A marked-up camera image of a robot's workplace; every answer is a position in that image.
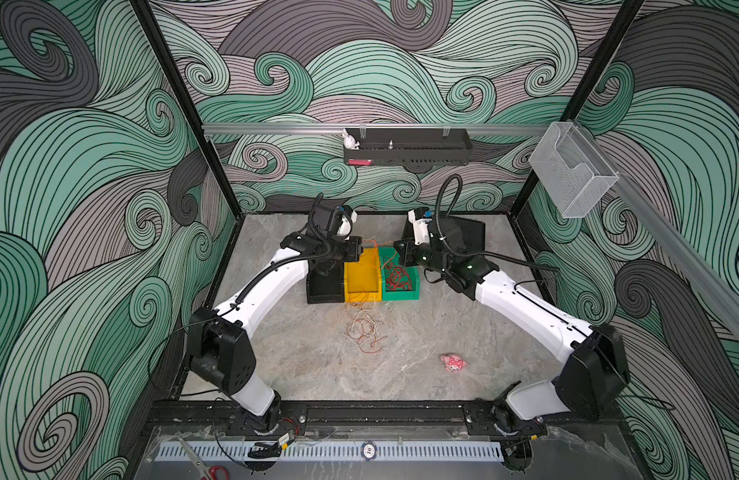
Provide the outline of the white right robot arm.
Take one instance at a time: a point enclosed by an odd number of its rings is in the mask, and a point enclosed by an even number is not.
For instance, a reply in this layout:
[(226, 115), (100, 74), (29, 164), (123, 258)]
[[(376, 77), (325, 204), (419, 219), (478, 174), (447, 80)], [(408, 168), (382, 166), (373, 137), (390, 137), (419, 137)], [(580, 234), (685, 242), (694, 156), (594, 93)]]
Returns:
[(511, 320), (561, 363), (554, 378), (516, 385), (501, 394), (499, 405), (509, 419), (571, 413), (597, 421), (629, 385), (625, 345), (617, 328), (593, 326), (549, 304), (493, 263), (493, 254), (451, 252), (441, 243), (413, 240), (399, 240), (393, 247), (401, 264), (441, 274), (455, 292)]

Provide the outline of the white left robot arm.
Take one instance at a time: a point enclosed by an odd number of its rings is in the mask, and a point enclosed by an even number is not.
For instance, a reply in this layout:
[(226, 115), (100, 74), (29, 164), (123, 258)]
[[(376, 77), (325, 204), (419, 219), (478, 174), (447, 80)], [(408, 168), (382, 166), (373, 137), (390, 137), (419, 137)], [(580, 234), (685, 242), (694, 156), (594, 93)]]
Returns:
[(197, 309), (188, 325), (188, 367), (251, 416), (273, 420), (281, 397), (257, 374), (252, 339), (266, 315), (311, 268), (323, 261), (357, 262), (360, 236), (321, 238), (294, 232), (236, 296)]

